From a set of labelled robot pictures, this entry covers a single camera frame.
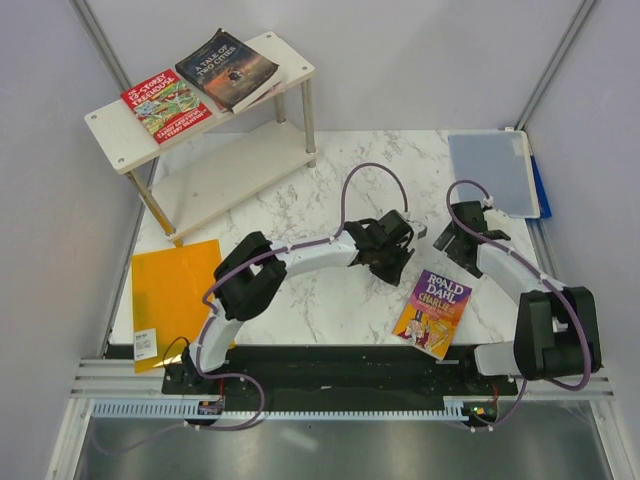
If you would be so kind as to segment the Roald Dahl Charlie book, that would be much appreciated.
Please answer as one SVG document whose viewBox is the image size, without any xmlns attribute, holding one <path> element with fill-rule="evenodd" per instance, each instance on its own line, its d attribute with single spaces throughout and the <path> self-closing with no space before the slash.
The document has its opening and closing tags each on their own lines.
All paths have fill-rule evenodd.
<svg viewBox="0 0 640 480">
<path fill-rule="evenodd" d="M 424 270 L 392 334 L 436 360 L 443 360 L 471 293 L 471 287 Z"/>
</svg>

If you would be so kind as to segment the Taming of the Shrew book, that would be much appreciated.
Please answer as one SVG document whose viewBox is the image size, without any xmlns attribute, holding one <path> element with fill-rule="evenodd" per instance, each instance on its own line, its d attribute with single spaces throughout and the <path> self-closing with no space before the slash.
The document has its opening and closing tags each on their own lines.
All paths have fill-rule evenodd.
<svg viewBox="0 0 640 480">
<path fill-rule="evenodd" d="M 272 88 L 270 88 L 269 90 L 267 90 L 264 94 L 262 94 L 260 97 L 258 97 L 256 100 L 254 100 L 252 103 L 248 104 L 247 107 L 252 106 L 254 104 L 258 104 L 261 101 L 268 99 L 274 95 L 279 94 L 280 92 L 282 92 L 284 90 L 284 85 L 282 83 L 278 83 L 276 85 L 274 85 Z M 224 106 L 222 103 L 220 103 L 219 101 L 215 100 L 214 101 L 216 107 L 218 108 L 218 110 L 221 113 L 226 113 L 229 111 L 229 109 Z"/>
</svg>

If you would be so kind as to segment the dark Tale of Two Cities book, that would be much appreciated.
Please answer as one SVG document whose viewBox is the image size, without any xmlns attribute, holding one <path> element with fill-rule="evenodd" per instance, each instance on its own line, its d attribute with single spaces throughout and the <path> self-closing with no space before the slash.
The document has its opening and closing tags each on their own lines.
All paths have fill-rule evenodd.
<svg viewBox="0 0 640 480">
<path fill-rule="evenodd" d="M 176 71 L 227 111 L 238 113 L 277 87 L 281 67 L 230 33 L 219 29 Z"/>
</svg>

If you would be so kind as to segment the red 13-Storey Treehouse book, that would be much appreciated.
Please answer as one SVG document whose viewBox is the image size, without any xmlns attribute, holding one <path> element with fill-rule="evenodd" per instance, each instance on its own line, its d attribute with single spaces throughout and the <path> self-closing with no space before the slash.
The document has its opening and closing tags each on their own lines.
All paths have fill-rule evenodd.
<svg viewBox="0 0 640 480">
<path fill-rule="evenodd" d="M 172 69 L 124 91 L 121 98 L 159 145 L 212 116 L 211 110 Z"/>
</svg>

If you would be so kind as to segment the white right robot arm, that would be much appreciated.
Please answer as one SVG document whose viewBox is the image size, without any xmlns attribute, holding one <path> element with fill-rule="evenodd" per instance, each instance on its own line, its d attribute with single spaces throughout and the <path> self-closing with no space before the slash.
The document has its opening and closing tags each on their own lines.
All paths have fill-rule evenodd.
<svg viewBox="0 0 640 480">
<path fill-rule="evenodd" d="M 602 367 L 593 294 L 549 277 L 514 248 L 502 230 L 488 228 L 479 201 L 447 205 L 451 221 L 434 247 L 476 278 L 492 279 L 517 307 L 514 339 L 478 345 L 458 368 L 458 381 L 477 394 L 494 376 L 544 380 L 569 391 L 586 387 Z"/>
</svg>

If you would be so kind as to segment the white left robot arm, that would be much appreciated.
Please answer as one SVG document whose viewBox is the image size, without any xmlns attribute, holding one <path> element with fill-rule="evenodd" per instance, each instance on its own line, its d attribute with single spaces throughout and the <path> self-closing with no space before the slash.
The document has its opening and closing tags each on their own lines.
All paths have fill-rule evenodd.
<svg viewBox="0 0 640 480">
<path fill-rule="evenodd" d="M 414 230 L 391 210 L 380 219 L 344 221 L 332 236 L 293 243 L 248 234 L 214 271 L 214 283 L 202 297 L 209 309 L 196 340 L 181 355 L 185 382 L 208 393 L 219 382 L 219 368 L 241 327 L 262 315 L 285 280 L 326 269 L 364 266 L 391 286 L 400 283 L 414 253 Z"/>
</svg>

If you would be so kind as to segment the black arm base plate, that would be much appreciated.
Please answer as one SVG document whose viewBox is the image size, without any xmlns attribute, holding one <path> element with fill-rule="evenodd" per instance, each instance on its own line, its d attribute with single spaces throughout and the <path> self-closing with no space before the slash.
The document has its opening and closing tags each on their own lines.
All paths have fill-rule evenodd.
<svg viewBox="0 0 640 480">
<path fill-rule="evenodd" d="M 168 395 L 224 396 L 230 411 L 269 412 L 439 409 L 447 396 L 514 396 L 507 376 L 485 377 L 470 346 L 454 346 L 438 361 L 410 346 L 237 346 L 214 379 L 189 361 L 166 368 Z"/>
</svg>

